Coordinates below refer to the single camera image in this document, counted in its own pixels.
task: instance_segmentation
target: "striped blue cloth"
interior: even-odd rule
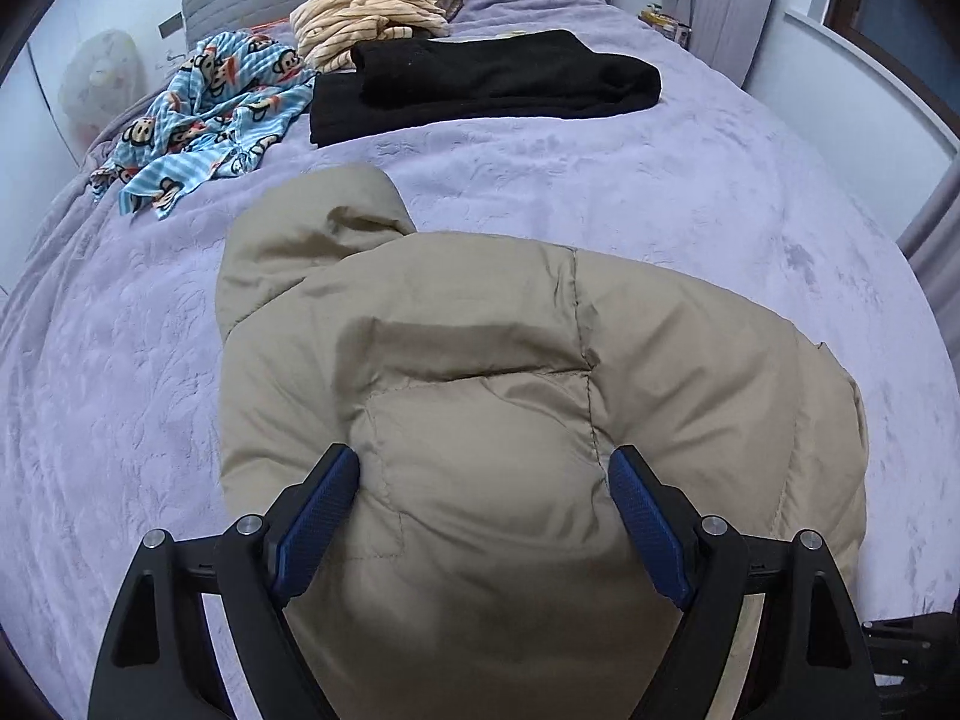
[[[210,178],[253,170],[310,104],[313,76],[294,49],[266,35],[201,42],[90,175],[94,196],[120,179],[120,213],[152,205],[165,218]]]

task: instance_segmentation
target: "window frame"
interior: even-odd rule
[[[939,95],[930,89],[913,71],[907,68],[904,63],[853,27],[861,1],[862,0],[830,0],[824,25],[853,43],[858,49],[866,52],[867,55],[870,55],[887,70],[891,71],[891,73],[906,84],[917,97],[923,100],[923,102],[943,120],[944,124],[947,124],[947,127],[949,127],[955,135],[960,137],[960,114],[950,108]]]

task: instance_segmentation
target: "white window sill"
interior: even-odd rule
[[[864,50],[861,50],[859,47],[856,47],[848,41],[845,37],[838,35],[832,29],[827,26],[822,25],[815,19],[810,18],[810,16],[805,13],[795,10],[793,8],[788,8],[784,11],[784,15],[789,20],[793,20],[804,28],[810,29],[813,32],[816,32],[821,37],[826,38],[830,42],[834,43],[838,47],[841,47],[843,50],[846,50],[850,55],[853,56],[861,65],[863,65],[867,70],[872,71],[876,76],[878,76],[884,83],[886,83],[894,92],[899,94],[909,103],[911,103],[920,114],[923,114],[927,119],[930,120],[930,124],[937,129],[938,132],[944,137],[952,148],[956,151],[960,151],[960,138],[953,133],[953,130],[947,127],[947,124],[944,124],[944,121],[933,112],[933,109],[929,105],[921,100],[917,93],[914,92],[909,86],[907,86],[904,81],[898,79],[891,71],[887,70],[880,62],[870,56]]]

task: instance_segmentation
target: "lavender blanket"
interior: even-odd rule
[[[570,29],[594,50],[653,63],[661,103],[590,121],[445,122],[319,151],[301,117],[258,170],[206,183],[165,221],[120,217],[115,187],[94,204],[83,177],[54,203],[0,316],[0,624],[66,720],[85,716],[100,637],[143,533],[227,525],[213,289],[230,223],[267,187],[344,162],[385,170],[421,230],[537,238],[678,269],[825,341],[867,405],[861,614],[952,603],[960,396],[893,242],[769,111],[637,19],[603,0],[467,0],[455,34],[517,28]],[[96,146],[86,170],[108,150]],[[239,716],[256,717],[218,620]]]

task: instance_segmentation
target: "metal screw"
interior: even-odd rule
[[[240,517],[237,520],[237,533],[241,536],[252,536],[263,525],[263,520],[256,514],[247,514],[246,517]]]
[[[824,545],[824,538],[816,531],[803,531],[800,543],[810,550],[818,550]]]
[[[155,549],[163,543],[165,538],[167,538],[166,533],[163,533],[160,528],[154,528],[152,531],[147,531],[146,536],[143,536],[143,545],[147,549]]]
[[[727,521],[723,517],[714,517],[711,514],[709,517],[704,517],[702,524],[704,531],[711,536],[723,536],[727,532]]]

